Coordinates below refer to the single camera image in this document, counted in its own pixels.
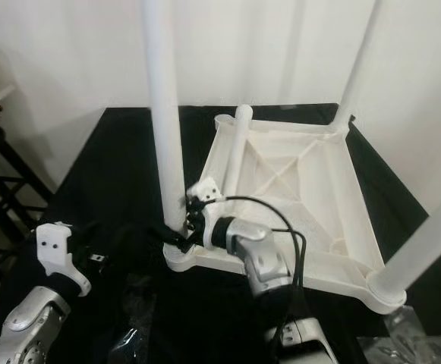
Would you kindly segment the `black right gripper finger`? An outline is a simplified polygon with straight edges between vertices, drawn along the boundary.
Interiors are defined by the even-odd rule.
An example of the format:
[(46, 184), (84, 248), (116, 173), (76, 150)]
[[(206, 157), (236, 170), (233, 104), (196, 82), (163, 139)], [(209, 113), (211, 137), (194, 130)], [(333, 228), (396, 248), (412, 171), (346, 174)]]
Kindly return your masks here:
[(159, 225), (159, 239), (169, 246), (174, 246), (181, 252), (189, 252), (191, 243), (182, 233), (176, 232), (165, 224)]

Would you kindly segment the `black tablecloth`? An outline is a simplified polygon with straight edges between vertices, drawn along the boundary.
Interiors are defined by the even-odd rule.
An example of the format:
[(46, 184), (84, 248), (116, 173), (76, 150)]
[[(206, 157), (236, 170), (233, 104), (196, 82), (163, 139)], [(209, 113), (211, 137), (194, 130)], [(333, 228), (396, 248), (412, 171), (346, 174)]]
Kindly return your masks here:
[[(337, 104), (255, 107), (255, 118), (297, 124), (328, 124)], [(231, 114), (231, 106), (182, 106), (184, 174), (187, 185), (200, 176), (216, 135), (213, 119)], [(370, 221), (388, 259), (428, 218), (421, 204), (383, 162), (367, 138), (353, 128), (348, 138), (357, 180), (366, 199)], [(150, 243), (145, 228), (162, 222), (160, 187), (156, 176), (152, 122), (147, 108), (107, 108), (89, 135), (70, 173), (50, 202), (44, 218), (94, 228), (92, 245), (122, 243), (138, 250), (137, 271), (158, 278), (148, 360), (151, 364), (268, 364), (254, 315), (247, 282), (236, 274), (193, 268), (169, 271), (161, 243)], [(5, 297), (20, 302), (32, 277), (43, 278), (33, 266), (32, 252), (23, 253), (8, 277), (8, 295), (0, 291), (0, 315)], [(117, 336), (113, 301), (121, 295), (123, 275), (102, 271), (86, 297), (71, 301), (72, 313), (48, 353), (48, 364), (105, 364)], [(360, 337), (387, 336), (383, 317), (357, 300), (310, 289), (313, 306), (339, 361), (367, 364)], [(441, 339), (441, 257), (408, 289), (426, 336)]]

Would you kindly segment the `black round stool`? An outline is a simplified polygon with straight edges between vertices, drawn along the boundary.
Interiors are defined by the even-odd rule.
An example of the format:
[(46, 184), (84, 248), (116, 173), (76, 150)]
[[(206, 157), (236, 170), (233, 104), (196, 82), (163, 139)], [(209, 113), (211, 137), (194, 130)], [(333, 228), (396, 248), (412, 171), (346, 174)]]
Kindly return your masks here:
[(23, 187), (30, 187), (44, 202), (48, 203), (53, 197), (53, 191), (43, 183), (39, 176), (19, 156), (19, 153), (6, 142), (4, 129), (0, 126), (0, 156), (15, 170), (15, 176), (8, 176), (0, 173), (0, 229), (13, 243), (21, 243), (24, 234), (12, 221), (11, 216), (15, 215), (26, 228), (33, 228), (36, 219), (32, 218), (30, 212), (44, 212), (43, 207), (29, 206), (23, 204), (19, 198), (19, 191)]

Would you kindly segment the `clear plastic bag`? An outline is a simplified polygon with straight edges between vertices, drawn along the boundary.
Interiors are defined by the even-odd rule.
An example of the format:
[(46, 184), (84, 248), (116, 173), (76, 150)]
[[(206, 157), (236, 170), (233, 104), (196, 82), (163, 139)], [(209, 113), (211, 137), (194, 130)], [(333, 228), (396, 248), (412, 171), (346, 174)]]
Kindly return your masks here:
[(108, 364), (147, 364), (156, 293), (150, 276), (130, 273), (119, 300), (120, 315)]
[(387, 337), (359, 337), (368, 364), (441, 364), (441, 336), (425, 333), (411, 306), (383, 316)]

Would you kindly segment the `white plastic table top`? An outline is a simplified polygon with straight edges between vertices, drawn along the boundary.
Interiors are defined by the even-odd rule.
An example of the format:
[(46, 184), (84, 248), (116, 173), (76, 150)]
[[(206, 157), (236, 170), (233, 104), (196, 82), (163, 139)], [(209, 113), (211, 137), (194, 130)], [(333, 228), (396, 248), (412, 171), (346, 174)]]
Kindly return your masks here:
[[(216, 135), (199, 179), (213, 177), (223, 192), (235, 118), (214, 118)], [(273, 228), (273, 242), (289, 268), (295, 265), (292, 239), (284, 222), (307, 238), (304, 286), (351, 296), (377, 313), (388, 305), (370, 294), (370, 274), (386, 266), (355, 174), (346, 134), (330, 125), (290, 124), (254, 119), (234, 200), (225, 214)]]

